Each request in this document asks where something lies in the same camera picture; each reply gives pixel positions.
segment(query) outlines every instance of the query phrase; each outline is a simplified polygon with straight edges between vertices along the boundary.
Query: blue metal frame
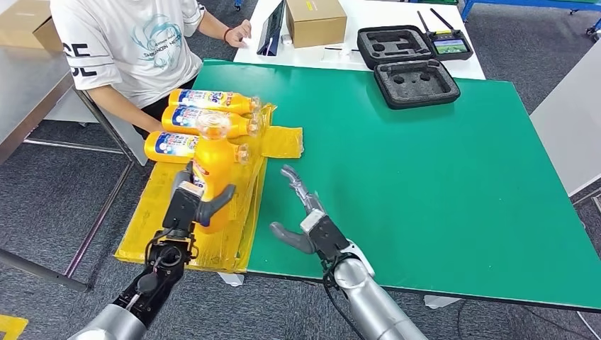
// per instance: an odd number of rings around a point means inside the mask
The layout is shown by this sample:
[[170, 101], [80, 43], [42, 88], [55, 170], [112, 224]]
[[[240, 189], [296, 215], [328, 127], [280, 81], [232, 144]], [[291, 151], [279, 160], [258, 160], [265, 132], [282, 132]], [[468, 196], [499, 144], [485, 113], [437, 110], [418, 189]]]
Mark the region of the blue metal frame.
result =
[[[474, 4], [497, 4], [529, 7], [547, 7], [554, 9], [578, 9], [582, 11], [601, 12], [601, 1], [596, 3], [576, 2], [576, 1], [555, 1], [555, 0], [466, 0], [466, 5], [461, 11], [461, 19], [466, 21], [469, 12]], [[601, 29], [601, 19], [595, 24], [595, 30]]]

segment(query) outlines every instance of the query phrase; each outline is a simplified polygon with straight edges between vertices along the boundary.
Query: metal robot arm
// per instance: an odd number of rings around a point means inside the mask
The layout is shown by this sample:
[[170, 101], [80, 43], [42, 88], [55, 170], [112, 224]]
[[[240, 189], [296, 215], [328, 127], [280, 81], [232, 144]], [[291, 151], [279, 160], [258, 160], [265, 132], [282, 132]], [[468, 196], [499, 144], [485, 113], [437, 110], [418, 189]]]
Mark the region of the metal robot arm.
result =
[[[203, 189], [189, 183], [190, 176], [181, 171], [180, 183], [172, 192], [171, 203], [162, 230], [148, 242], [145, 268], [110, 305], [106, 306], [85, 328], [69, 340], [140, 340], [150, 327], [175, 284], [184, 274], [184, 265], [196, 258], [193, 221], [212, 215], [215, 200], [201, 201]], [[216, 200], [229, 200], [234, 186]]]
[[307, 191], [295, 170], [285, 165], [281, 173], [290, 180], [290, 187], [303, 202], [307, 217], [300, 223], [302, 234], [291, 232], [278, 222], [270, 224], [271, 231], [292, 247], [307, 254], [318, 254], [324, 270], [326, 292], [330, 294], [329, 287], [344, 292], [359, 328], [358, 335], [366, 340], [427, 340], [390, 295], [373, 280], [373, 268], [361, 249], [344, 237], [318, 197]]

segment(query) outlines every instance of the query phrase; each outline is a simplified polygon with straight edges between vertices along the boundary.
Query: antenna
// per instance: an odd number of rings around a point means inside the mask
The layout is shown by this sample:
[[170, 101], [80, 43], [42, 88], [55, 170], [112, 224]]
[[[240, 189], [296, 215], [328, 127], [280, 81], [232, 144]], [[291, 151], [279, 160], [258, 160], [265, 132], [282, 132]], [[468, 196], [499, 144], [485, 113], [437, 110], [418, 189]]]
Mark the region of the antenna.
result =
[[424, 29], [426, 30], [426, 32], [429, 32], [428, 26], [426, 25], [426, 22], [424, 21], [424, 18], [422, 18], [422, 14], [419, 11], [417, 11], [417, 14], [420, 17], [420, 20], [422, 21], [422, 25], [424, 26]]
[[438, 14], [438, 12], [436, 12], [436, 11], [435, 11], [433, 8], [430, 8], [430, 11], [431, 11], [431, 12], [432, 12], [432, 13], [433, 13], [433, 14], [434, 14], [434, 15], [435, 15], [435, 16], [436, 16], [436, 17], [437, 17], [437, 18], [438, 18], [440, 21], [442, 21], [442, 23], [443, 23], [443, 24], [445, 24], [445, 25], [446, 25], [446, 26], [449, 28], [449, 30], [455, 30], [455, 29], [453, 28], [453, 26], [451, 26], [451, 24], [450, 24], [450, 23], [447, 23], [447, 21], [446, 21], [446, 20], [444, 20], [444, 18], [443, 18], [443, 17], [441, 17], [441, 16], [440, 16], [440, 14]]

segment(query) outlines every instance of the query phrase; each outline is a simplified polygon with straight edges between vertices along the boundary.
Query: plastic bottle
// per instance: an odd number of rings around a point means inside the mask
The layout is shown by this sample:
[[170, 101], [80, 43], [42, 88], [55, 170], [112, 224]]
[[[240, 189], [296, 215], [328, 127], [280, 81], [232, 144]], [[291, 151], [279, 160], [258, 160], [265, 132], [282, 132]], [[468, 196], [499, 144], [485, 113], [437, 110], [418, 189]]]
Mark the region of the plastic bottle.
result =
[[194, 157], [198, 136], [151, 132], [144, 143], [146, 157], [156, 162], [185, 164]]
[[[210, 113], [221, 113], [214, 110], [194, 108], [192, 106], [167, 106], [162, 116], [163, 128], [170, 132], [197, 135], [196, 123], [200, 115]], [[236, 138], [243, 135], [256, 136], [259, 132], [259, 115], [253, 113], [250, 119], [241, 117], [236, 113], [226, 113], [230, 119], [231, 128], [228, 130], [228, 138]]]
[[[202, 201], [209, 202], [232, 182], [234, 163], [248, 161], [248, 146], [228, 142], [231, 122], [224, 113], [199, 115], [196, 126], [200, 137], [194, 151], [192, 178], [194, 184], [205, 188]], [[231, 206], [230, 201], [215, 212], [209, 226], [203, 226], [203, 232], [211, 234], [224, 228], [229, 223]]]
[[261, 109], [258, 97], [240, 93], [176, 89], [169, 95], [169, 105], [194, 106], [208, 110], [227, 111], [243, 115]]

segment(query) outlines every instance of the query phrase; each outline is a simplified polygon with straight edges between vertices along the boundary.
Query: controller screen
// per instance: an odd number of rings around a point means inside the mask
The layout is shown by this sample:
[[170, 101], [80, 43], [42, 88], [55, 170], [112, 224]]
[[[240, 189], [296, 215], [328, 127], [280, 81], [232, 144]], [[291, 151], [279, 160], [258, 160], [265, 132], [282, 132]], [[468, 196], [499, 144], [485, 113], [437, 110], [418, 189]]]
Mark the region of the controller screen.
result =
[[461, 39], [435, 40], [434, 46], [436, 47], [436, 52], [438, 52], [439, 55], [468, 52], [468, 48]]

